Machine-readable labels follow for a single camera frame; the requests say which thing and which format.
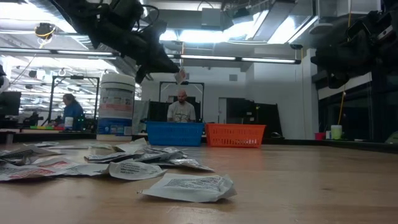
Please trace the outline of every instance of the man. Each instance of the man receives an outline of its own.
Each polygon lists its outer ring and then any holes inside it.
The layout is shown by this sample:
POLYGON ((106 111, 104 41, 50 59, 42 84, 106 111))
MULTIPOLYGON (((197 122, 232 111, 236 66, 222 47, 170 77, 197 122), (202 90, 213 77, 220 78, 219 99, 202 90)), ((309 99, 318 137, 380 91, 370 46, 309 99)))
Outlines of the man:
POLYGON ((187 93, 185 90, 178 91, 178 101, 169 106, 167 121, 171 122, 195 122, 195 109, 192 104, 186 102, 187 93))

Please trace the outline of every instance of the black monitor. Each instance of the black monitor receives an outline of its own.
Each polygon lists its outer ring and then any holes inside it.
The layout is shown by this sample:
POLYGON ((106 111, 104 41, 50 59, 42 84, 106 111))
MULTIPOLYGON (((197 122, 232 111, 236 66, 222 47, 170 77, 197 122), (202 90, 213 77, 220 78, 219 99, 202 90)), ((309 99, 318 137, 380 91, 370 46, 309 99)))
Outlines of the black monitor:
POLYGON ((19 115, 21 93, 16 91, 0 93, 0 115, 19 115))

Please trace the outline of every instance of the wooden table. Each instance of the wooden table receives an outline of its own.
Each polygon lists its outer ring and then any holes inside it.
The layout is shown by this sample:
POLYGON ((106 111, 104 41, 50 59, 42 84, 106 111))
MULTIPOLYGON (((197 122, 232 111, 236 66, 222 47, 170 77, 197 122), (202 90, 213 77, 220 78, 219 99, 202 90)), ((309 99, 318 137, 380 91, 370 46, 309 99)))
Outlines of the wooden table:
MULTIPOLYGON (((102 149, 62 152, 82 162, 86 154, 109 153, 102 149)), ((188 153, 217 174, 229 174, 238 195, 218 203, 188 203, 136 194, 160 177, 135 182, 112 177, 3 182, 0 222, 398 223, 398 155, 270 145, 262 149, 201 147, 188 153)), ((169 172, 209 175, 179 169, 169 172)))

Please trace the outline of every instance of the red object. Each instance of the red object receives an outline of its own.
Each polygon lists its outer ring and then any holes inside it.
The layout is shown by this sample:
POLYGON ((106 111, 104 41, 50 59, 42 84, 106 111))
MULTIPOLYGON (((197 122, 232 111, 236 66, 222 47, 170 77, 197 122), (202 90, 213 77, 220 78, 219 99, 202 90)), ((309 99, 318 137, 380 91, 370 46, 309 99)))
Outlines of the red object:
POLYGON ((322 141, 325 140, 325 138, 326 138, 326 133, 315 133, 315 140, 322 141))
POLYGON ((206 124, 207 145, 260 147, 265 128, 256 124, 206 124))

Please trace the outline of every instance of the table surface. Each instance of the table surface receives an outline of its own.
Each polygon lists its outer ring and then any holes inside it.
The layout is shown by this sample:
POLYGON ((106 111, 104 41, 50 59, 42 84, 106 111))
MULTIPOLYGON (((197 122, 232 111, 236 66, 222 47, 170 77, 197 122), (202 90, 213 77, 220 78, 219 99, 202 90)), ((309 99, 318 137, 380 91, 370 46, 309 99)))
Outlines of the table surface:
MULTIPOLYGON (((73 145, 85 141, 60 141, 73 145)), ((19 145, 0 146, 17 149, 19 145)), ((83 162, 105 149, 64 149, 83 162)), ((137 194, 161 177, 56 177, 0 183, 1 223, 397 223, 398 155, 321 146, 187 151, 238 194, 217 203, 189 203, 137 194)), ((211 175, 191 170, 170 173, 211 175)))

